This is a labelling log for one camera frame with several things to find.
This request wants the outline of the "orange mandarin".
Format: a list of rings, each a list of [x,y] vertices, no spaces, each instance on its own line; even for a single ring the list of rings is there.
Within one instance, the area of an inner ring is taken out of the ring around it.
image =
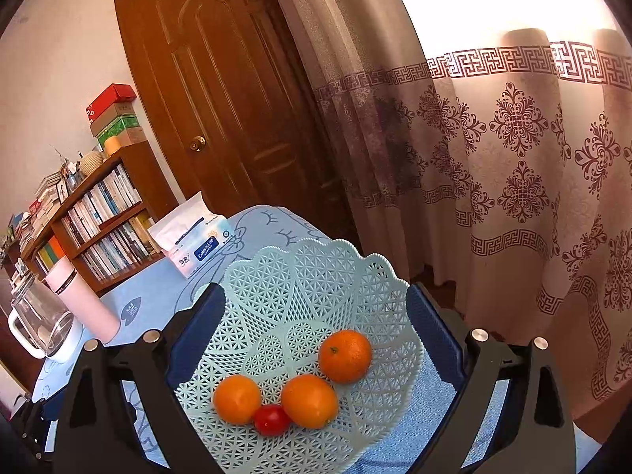
[[[261,407],[261,391],[252,379],[234,374],[218,383],[212,403],[225,423],[248,425]]]
[[[318,367],[337,384],[352,384],[369,371],[373,348],[364,335],[353,329],[343,329],[330,335],[320,345]]]

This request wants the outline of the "blue patterned tablecloth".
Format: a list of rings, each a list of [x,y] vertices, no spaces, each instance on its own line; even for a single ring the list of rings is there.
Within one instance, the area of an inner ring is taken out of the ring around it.
[[[288,246],[306,237],[313,237],[321,242],[330,240],[302,217],[267,205],[242,211],[229,217],[228,221],[235,229],[235,235],[195,276],[186,279],[168,259],[160,260],[100,296],[106,306],[116,311],[121,321],[113,344],[133,342],[146,329],[164,329],[173,313],[191,307],[195,296],[209,282],[221,282],[226,267],[233,261],[251,259],[255,252],[266,246],[288,249]],[[68,383],[78,353],[79,349],[76,349],[65,364],[45,361],[34,385],[34,401],[47,399]],[[489,409],[465,465],[481,459],[489,447],[506,395],[507,383],[496,383]],[[135,384],[124,382],[123,387],[126,398],[137,412],[135,427],[143,449],[149,459],[166,465],[143,412]],[[423,446],[429,442],[454,394],[452,385],[440,380],[435,366],[426,356],[407,412],[390,434],[366,450],[345,473],[406,473]],[[574,435],[576,472],[579,472],[597,454],[601,445],[577,426],[574,426]]]

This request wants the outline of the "glass electric kettle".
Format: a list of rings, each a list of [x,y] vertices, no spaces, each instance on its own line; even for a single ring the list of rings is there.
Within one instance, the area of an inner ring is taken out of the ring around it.
[[[12,290],[9,330],[34,358],[63,364],[71,359],[84,326],[60,297],[28,273]]]

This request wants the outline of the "pink thermos bottle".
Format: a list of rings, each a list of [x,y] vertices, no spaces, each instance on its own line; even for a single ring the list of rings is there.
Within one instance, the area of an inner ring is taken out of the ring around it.
[[[94,337],[103,344],[115,338],[120,329],[119,318],[100,300],[68,258],[59,259],[45,280]]]

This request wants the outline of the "red tomato in basket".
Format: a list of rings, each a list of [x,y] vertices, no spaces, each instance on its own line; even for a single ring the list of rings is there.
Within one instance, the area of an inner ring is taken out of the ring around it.
[[[292,427],[292,420],[280,404],[266,404],[255,412],[253,424],[262,436],[279,436]]]

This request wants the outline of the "tissue pack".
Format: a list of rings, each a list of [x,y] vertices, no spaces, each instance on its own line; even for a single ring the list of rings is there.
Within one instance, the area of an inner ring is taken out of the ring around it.
[[[185,278],[196,274],[235,234],[225,216],[209,210],[200,192],[178,205],[148,232]]]

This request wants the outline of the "orange in basket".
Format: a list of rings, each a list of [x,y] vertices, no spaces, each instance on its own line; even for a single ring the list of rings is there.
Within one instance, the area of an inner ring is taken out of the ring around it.
[[[334,389],[314,374],[290,379],[282,389],[281,406],[296,425],[307,429],[322,429],[339,413]]]

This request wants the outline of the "mint lattice fruit basket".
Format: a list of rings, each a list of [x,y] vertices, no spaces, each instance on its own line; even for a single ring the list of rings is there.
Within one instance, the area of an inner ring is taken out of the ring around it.
[[[267,246],[227,267],[226,306],[190,380],[176,395],[212,458],[226,473],[343,473],[397,424],[421,368],[423,346],[406,310],[406,281],[381,255],[361,256],[344,240]],[[335,385],[339,413],[322,430],[293,426],[265,438],[232,426],[211,403],[231,374],[257,383],[278,403],[297,374],[318,374],[318,349],[353,329],[373,348],[357,383]]]

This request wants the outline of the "woven round basket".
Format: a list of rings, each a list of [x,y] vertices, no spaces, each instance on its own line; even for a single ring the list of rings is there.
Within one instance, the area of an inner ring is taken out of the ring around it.
[[[89,151],[79,161],[79,170],[84,177],[88,177],[103,164],[104,158],[100,151]]]

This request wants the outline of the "brass door knob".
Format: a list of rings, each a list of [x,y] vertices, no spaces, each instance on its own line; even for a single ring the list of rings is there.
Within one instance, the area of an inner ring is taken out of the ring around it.
[[[190,149],[194,152],[201,151],[207,145],[206,138],[203,136],[195,136],[190,142]]]

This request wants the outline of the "green box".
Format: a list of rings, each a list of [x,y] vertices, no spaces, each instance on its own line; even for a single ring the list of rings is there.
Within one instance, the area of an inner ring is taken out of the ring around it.
[[[139,127],[138,119],[135,115],[117,116],[98,133],[96,140],[104,148],[105,141],[108,138],[118,136],[125,130],[135,127]]]

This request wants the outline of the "brown cardboard box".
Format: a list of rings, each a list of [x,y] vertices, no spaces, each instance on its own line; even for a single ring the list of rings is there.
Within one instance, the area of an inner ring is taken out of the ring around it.
[[[129,102],[113,103],[107,107],[97,118],[95,118],[90,124],[90,130],[93,137],[98,137],[98,134],[103,131],[113,120],[120,116],[134,116],[134,109]]]

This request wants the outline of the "patterned curtain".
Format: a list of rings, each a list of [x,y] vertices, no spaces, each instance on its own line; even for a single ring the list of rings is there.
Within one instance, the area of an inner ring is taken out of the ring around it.
[[[362,246],[544,337],[574,417],[631,391],[631,46],[603,0],[278,0]]]

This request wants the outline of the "red box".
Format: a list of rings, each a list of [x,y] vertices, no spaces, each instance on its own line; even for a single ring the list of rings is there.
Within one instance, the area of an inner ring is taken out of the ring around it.
[[[98,119],[110,105],[114,103],[129,103],[134,101],[135,98],[136,93],[130,85],[126,83],[112,83],[86,108],[89,122],[93,123]]]

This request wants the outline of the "brown wooden door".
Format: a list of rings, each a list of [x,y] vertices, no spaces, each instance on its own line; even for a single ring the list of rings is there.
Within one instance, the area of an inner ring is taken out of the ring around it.
[[[284,207],[357,240],[314,93],[277,0],[115,0],[136,91],[185,196],[230,216]],[[195,136],[206,138],[199,152]]]

